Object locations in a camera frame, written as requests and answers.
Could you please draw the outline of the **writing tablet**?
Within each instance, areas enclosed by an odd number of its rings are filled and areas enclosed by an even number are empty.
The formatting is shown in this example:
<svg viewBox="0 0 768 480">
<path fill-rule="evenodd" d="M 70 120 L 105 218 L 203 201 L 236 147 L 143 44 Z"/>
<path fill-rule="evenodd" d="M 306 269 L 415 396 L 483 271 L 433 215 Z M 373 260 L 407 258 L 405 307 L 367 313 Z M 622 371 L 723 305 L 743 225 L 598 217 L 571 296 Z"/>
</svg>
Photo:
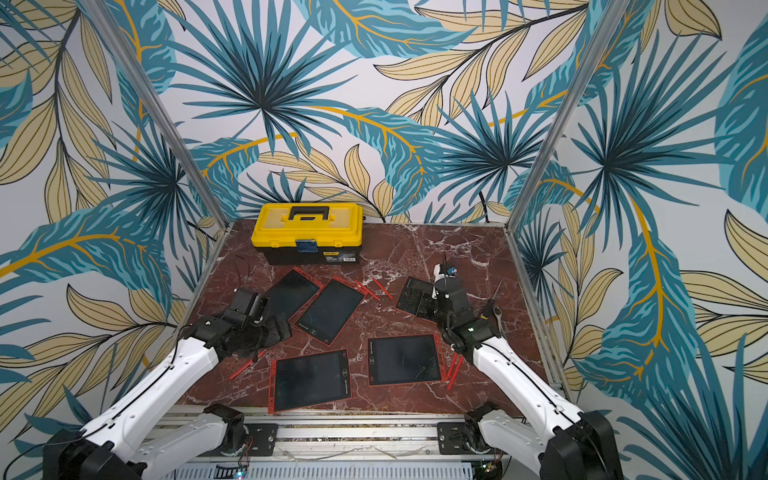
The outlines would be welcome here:
<svg viewBox="0 0 768 480">
<path fill-rule="evenodd" d="M 264 323 L 290 321 L 320 290 L 318 281 L 303 270 L 292 268 L 266 291 Z"/>
<path fill-rule="evenodd" d="M 331 346 L 364 298 L 364 293 L 334 277 L 302 313 L 296 326 Z"/>
<path fill-rule="evenodd" d="M 430 383 L 443 380 L 443 364 L 433 335 L 368 340 L 371 386 Z"/>
<path fill-rule="evenodd" d="M 275 360 L 270 374 L 270 413 L 351 397 L 349 362 L 344 349 Z"/>
<path fill-rule="evenodd" d="M 402 312 L 435 323 L 437 301 L 432 297 L 432 293 L 432 284 L 415 277 L 408 277 L 395 307 Z"/>
</svg>

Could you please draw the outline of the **red stylus pair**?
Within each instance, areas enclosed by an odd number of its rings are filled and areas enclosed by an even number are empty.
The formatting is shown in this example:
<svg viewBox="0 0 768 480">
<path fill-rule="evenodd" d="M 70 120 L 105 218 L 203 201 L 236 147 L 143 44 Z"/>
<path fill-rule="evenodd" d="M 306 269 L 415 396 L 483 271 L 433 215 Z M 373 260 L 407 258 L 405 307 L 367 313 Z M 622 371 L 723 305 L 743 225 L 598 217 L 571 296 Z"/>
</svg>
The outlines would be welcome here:
<svg viewBox="0 0 768 480">
<path fill-rule="evenodd" d="M 452 378 L 453 371 L 455 369 L 455 366 L 456 366 L 456 363 L 458 361 L 458 358 L 459 358 L 459 355 L 456 352 L 453 352 L 452 357 L 451 357 L 451 361 L 449 362 L 449 368 L 446 371 L 446 374 L 445 374 L 445 377 L 444 377 L 445 381 L 448 381 L 448 380 L 450 380 Z"/>
</svg>

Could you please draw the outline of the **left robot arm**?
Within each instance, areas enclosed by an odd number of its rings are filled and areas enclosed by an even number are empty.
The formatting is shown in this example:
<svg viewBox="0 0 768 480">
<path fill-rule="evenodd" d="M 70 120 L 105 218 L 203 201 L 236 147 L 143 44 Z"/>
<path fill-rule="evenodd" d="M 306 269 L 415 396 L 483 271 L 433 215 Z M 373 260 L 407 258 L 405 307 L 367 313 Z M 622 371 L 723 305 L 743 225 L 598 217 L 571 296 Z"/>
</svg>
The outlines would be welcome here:
<svg viewBox="0 0 768 480">
<path fill-rule="evenodd" d="M 62 430 L 42 448 L 45 479 L 160 479 L 195 457 L 246 455 L 244 415 L 221 404 L 152 441 L 156 424 L 198 380 L 231 356 L 257 357 L 292 334 L 289 316 L 264 294 L 241 289 L 231 305 L 181 332 L 173 351 L 123 398 L 78 432 Z"/>
</svg>

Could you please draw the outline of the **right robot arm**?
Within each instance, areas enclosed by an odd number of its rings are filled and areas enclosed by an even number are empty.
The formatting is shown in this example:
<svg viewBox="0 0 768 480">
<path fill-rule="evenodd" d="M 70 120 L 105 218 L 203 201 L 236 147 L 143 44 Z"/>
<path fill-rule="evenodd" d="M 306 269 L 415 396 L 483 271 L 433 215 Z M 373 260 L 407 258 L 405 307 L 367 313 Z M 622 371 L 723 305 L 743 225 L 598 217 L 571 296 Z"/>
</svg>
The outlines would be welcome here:
<svg viewBox="0 0 768 480">
<path fill-rule="evenodd" d="M 435 321 L 443 340 L 486 375 L 526 418 L 501 409 L 476 420 L 482 442 L 509 454 L 541 479 L 622 479 L 614 430 L 598 411 L 585 412 L 557 393 L 513 350 L 499 309 L 474 313 L 462 282 L 438 274 Z"/>
</svg>

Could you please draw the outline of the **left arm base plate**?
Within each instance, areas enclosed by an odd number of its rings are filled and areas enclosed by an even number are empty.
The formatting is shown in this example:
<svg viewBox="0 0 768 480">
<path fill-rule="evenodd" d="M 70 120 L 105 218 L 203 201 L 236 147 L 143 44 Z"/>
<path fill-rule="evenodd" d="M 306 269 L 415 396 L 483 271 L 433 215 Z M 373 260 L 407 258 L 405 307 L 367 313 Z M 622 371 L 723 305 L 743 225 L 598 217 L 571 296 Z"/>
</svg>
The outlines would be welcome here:
<svg viewBox="0 0 768 480">
<path fill-rule="evenodd" d="M 232 460 L 245 457 L 271 457 L 277 433 L 276 423 L 249 423 L 245 425 L 245 437 L 238 449 L 230 446 L 217 447 L 201 454 L 201 457 L 224 457 Z"/>
</svg>

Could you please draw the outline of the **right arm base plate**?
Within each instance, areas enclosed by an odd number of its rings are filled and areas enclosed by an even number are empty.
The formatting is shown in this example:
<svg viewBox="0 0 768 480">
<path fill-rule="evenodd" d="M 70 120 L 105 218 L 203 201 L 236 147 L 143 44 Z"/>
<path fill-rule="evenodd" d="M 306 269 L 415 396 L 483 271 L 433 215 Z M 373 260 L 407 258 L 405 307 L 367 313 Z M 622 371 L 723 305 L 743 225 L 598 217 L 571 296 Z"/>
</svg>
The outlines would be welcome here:
<svg viewBox="0 0 768 480">
<path fill-rule="evenodd" d="M 487 455 L 493 452 L 479 430 L 465 422 L 439 422 L 436 429 L 442 455 Z"/>
</svg>

